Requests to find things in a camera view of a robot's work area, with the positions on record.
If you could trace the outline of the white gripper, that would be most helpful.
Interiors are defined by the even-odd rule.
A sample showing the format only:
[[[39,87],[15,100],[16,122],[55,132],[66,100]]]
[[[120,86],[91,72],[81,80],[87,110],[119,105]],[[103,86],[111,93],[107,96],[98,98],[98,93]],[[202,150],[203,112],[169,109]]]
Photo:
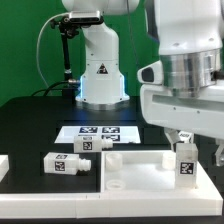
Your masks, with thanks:
[[[140,102],[148,124],[166,127],[172,151],[180,141],[177,130],[215,138],[215,162],[224,165],[224,83],[201,88],[198,98],[177,98],[163,86],[144,84]]]

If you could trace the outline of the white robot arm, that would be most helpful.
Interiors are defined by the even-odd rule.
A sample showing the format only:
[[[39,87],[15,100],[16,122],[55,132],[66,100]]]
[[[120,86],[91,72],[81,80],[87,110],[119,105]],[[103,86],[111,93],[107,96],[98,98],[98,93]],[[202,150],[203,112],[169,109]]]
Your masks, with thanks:
[[[139,0],[62,0],[71,22],[83,27],[86,71],[76,100],[107,109],[125,100],[118,37],[104,15],[133,11]],[[159,41],[160,60],[138,71],[142,115],[175,141],[179,130],[214,138],[216,164],[224,165],[224,0],[145,0],[148,34]]]

